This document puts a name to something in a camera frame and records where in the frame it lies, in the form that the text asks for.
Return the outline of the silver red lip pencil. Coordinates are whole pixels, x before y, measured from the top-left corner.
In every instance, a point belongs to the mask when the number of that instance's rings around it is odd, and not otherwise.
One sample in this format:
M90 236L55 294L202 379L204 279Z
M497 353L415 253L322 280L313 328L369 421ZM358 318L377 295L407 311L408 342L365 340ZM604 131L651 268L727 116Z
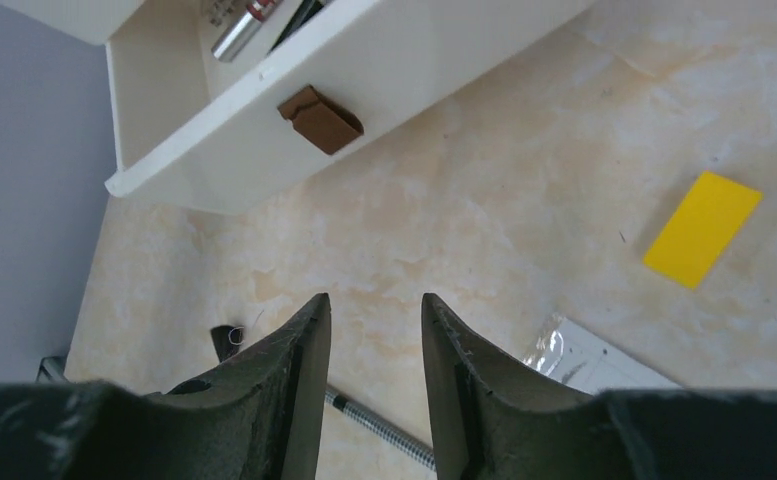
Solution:
M231 63L279 4L276 0L247 1L243 15L230 24L212 47L212 56L220 62Z

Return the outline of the silver eyeliner pencil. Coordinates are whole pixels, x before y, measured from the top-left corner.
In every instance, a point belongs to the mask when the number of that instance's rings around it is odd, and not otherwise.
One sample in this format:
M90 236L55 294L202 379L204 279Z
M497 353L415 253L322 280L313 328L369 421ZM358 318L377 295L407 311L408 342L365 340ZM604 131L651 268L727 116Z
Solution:
M392 422L332 386L325 390L325 403L355 421L371 433L392 445L432 472L436 471L434 452L430 446L410 435Z

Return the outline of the white plastic drawer organizer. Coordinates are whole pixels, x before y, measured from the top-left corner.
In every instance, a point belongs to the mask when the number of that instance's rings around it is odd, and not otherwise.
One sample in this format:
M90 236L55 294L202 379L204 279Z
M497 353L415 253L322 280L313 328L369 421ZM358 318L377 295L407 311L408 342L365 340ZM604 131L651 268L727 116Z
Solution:
M12 1L106 49L118 198L219 214L323 170L588 8L585 1L327 1L270 48L280 1L231 63L211 53L247 1Z

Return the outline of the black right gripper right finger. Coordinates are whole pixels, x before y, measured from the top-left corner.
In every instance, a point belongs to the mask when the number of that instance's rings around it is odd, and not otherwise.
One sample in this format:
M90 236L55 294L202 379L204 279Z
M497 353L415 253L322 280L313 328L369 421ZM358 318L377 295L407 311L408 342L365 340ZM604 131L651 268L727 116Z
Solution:
M589 395L522 364L438 295L422 298L441 479L777 479L777 390Z

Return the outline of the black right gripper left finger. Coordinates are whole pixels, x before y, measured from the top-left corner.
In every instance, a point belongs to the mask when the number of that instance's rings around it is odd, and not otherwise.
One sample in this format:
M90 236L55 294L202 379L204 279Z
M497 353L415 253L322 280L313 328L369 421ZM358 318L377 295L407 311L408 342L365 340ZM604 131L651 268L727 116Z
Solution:
M0 479L311 479L331 305L166 393L104 382L0 384Z

